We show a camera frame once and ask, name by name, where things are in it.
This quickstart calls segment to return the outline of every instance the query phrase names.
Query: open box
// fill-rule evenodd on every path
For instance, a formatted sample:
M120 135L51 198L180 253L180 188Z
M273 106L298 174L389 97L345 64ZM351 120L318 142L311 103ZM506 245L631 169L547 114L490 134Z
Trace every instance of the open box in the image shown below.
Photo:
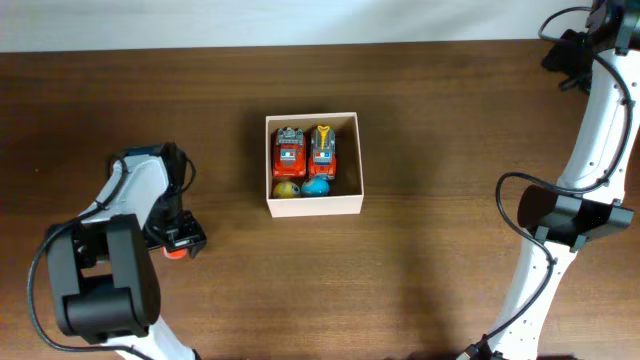
M278 179L272 176L273 143L279 128L302 129L307 138L318 125L328 125L336 133L336 178L329 182L329 196L274 199L273 188ZM266 133L267 205L273 217L359 214L364 199L360 135L356 113L267 116ZM306 180L290 179L298 186Z

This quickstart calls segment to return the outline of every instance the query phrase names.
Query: ball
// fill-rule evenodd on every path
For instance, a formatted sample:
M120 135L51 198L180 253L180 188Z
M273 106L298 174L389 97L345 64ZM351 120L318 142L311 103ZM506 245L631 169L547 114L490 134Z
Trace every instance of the ball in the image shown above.
M291 181L283 181L273 189L273 197L276 199L292 199L300 197L300 188Z
M329 183L323 178L314 177L302 184L302 196L304 197L327 196L328 194Z

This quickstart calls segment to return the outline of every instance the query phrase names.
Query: toy car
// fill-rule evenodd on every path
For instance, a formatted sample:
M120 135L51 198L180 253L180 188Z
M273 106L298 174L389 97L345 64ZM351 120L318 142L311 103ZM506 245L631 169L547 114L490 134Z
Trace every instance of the toy car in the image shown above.
M311 134L309 176L326 180L336 177L336 133L328 126L318 126Z
M273 150L273 177L305 177L306 145L302 130L278 129Z

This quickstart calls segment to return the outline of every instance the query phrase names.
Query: white wall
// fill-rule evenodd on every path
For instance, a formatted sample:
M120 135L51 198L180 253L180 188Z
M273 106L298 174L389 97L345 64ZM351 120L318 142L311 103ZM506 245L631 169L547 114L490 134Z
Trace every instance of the white wall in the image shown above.
M591 0L0 0L0 51L535 38ZM584 27L586 13L550 31Z

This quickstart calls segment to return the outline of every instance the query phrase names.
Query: cardboard box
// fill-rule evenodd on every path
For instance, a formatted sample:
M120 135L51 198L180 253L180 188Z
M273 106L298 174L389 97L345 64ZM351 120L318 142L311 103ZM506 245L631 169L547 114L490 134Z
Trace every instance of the cardboard box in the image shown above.
M274 199L277 183L272 177L273 142L279 128L302 129L307 137L318 125L331 126L336 132L336 178L329 182L329 196ZM267 116L265 127L267 205L273 217L359 214L364 199L360 135L356 113ZM305 179L292 179L299 186Z

